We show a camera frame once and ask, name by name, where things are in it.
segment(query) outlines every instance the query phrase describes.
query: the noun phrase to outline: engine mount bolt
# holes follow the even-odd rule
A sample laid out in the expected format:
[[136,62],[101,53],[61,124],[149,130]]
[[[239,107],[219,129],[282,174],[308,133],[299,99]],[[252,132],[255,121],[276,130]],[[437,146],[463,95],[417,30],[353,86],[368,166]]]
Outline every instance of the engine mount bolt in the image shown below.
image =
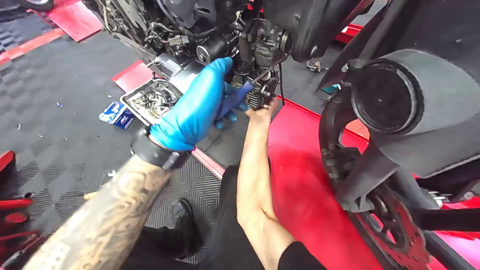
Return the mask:
[[313,56],[317,52],[317,46],[315,45],[310,51],[310,56]]

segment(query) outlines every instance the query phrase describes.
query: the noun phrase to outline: black wrist strap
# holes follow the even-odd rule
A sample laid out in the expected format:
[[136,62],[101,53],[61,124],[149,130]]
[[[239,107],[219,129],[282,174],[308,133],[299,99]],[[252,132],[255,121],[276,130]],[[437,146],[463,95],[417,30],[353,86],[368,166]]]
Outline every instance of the black wrist strap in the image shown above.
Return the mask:
[[189,152],[175,152],[152,142],[148,136],[150,127],[142,128],[132,140],[130,148],[143,161],[162,167],[165,170],[180,168],[189,156]]

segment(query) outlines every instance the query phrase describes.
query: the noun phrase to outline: tire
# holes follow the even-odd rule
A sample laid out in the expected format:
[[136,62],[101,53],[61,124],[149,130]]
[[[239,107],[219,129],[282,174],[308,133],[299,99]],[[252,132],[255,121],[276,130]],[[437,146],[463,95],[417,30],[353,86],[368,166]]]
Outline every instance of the tire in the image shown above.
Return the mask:
[[53,0],[18,0],[18,3],[26,8],[39,12],[47,12],[53,9]]

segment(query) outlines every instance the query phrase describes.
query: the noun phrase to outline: blue screwdriver handle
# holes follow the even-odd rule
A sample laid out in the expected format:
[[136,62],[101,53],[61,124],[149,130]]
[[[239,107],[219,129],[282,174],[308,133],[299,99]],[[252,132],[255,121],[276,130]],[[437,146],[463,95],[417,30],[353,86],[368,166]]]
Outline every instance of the blue screwdriver handle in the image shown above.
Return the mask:
[[216,115],[215,121],[223,119],[229,111],[240,105],[243,98],[247,95],[248,92],[252,90],[253,85],[250,82],[246,82],[240,88],[238,88],[237,91],[234,91],[233,93],[228,95],[220,104],[220,108],[218,109],[218,114]]

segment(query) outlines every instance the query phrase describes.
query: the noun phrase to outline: tattooed forearm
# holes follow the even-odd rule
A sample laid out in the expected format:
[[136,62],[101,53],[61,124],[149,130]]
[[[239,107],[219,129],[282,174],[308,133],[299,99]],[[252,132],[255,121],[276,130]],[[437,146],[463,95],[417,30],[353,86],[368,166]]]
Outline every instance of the tattooed forearm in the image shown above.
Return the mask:
[[118,269],[170,176],[133,156],[40,247],[24,269]]

